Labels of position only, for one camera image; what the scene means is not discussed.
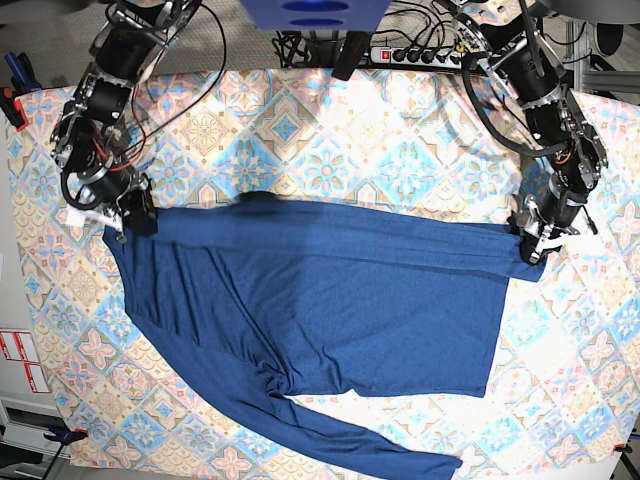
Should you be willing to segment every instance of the floor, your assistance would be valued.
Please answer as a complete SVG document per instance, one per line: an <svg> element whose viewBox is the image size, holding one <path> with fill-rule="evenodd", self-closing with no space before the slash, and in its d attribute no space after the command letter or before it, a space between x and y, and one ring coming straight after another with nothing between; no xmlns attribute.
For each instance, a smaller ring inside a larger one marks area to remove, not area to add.
<svg viewBox="0 0 640 480"><path fill-rule="evenodd" d="M233 70L250 68L277 68L278 60L271 45L272 32L256 32L238 0L205 0L220 16L229 41L228 68ZM11 25L0 30L0 52L25 51L29 54L39 80L46 87L70 85L78 81L89 61L88 45L104 22L104 7L94 5L86 10L55 22ZM417 33L421 29L420 18L404 17L398 25L385 20L385 28L400 26L405 32ZM558 41L565 41L564 20L551 19L546 31ZM627 28L619 53L608 59L618 69L640 70L640 31ZM564 55L563 47L558 53ZM222 59L219 34L212 19L198 13L185 30L180 42L170 50L158 67L158 73L177 73L197 70L215 70ZM0 64L0 83L8 83L9 70ZM638 96L625 97L638 103ZM640 466L640 445L630 455ZM184 477L169 475L107 470L90 470L69 466L61 462L54 469L52 479L68 480L169 480ZM619 465L615 480L627 480L630 476Z"/></svg>

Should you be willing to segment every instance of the shirt sleeve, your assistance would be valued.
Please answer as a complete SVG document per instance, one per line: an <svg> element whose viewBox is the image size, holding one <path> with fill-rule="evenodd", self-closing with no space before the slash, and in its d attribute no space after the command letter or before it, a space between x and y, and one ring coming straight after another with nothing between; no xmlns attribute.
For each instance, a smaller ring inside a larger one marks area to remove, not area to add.
<svg viewBox="0 0 640 480"><path fill-rule="evenodd" d="M387 479L450 480L456 457L413 452L381 435L276 394L277 373L176 338L144 318L136 325L202 398L246 428L303 455Z"/></svg>

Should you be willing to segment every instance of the power strip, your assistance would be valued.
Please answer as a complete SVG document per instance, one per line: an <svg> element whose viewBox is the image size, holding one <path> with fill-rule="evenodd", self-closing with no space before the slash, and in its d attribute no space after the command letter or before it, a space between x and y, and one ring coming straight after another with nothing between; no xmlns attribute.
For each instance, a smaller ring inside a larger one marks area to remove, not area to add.
<svg viewBox="0 0 640 480"><path fill-rule="evenodd" d="M405 52L404 59L398 60L397 57L400 53L396 52ZM408 60L408 54L405 48L394 48L394 47L372 47L369 52L369 60L371 63L376 65L407 65L408 67L431 67L437 69L446 69L446 70L454 70L460 71L460 65L462 64L462 56L456 52L438 52L435 56L433 53L430 53L430 56L433 56L433 59L429 62L425 61L424 58L426 55L421 55L417 61L412 62Z"/></svg>

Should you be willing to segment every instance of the blue long-sleeve shirt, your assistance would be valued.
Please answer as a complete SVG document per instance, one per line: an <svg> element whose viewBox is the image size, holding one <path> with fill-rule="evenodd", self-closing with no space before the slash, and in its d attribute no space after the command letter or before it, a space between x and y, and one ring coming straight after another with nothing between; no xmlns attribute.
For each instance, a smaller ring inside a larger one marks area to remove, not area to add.
<svg viewBox="0 0 640 480"><path fill-rule="evenodd" d="M509 278L535 281L519 237L323 203L159 210L151 237L104 240L125 309L223 414L321 461L449 480L450 456L409 451L285 395L483 396Z"/></svg>

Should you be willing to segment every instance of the table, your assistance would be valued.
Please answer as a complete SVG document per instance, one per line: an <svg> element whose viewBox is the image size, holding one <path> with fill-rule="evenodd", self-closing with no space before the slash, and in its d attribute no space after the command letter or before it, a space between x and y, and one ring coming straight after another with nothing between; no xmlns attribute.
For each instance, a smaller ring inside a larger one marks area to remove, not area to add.
<svg viewBox="0 0 640 480"><path fill-rule="evenodd" d="M181 111L214 76L151 79L139 98L147 131ZM484 81L476 89L491 101ZM48 141L70 93L23 97L30 125L21 133L7 126L7 144L40 360L61 415L70 427L89 430L87 441L73 445L72 463L201 478L364 478L222 416L126 317L102 228L65 225ZM609 150L610 168L589 204L603 248L553 255L538 284L512 281L485 398L346 394L297 402L411 449L461 455L456 479L611 458L640 413L640 110L578 98ZM228 72L154 138L138 166L162 207L215 208L239 192L269 190L444 221L502 223L513 195L543 190L548 174L543 164L521 165L470 112L455 77L356 71L342 83L325 70ZM526 139L508 114L491 118Z"/></svg>

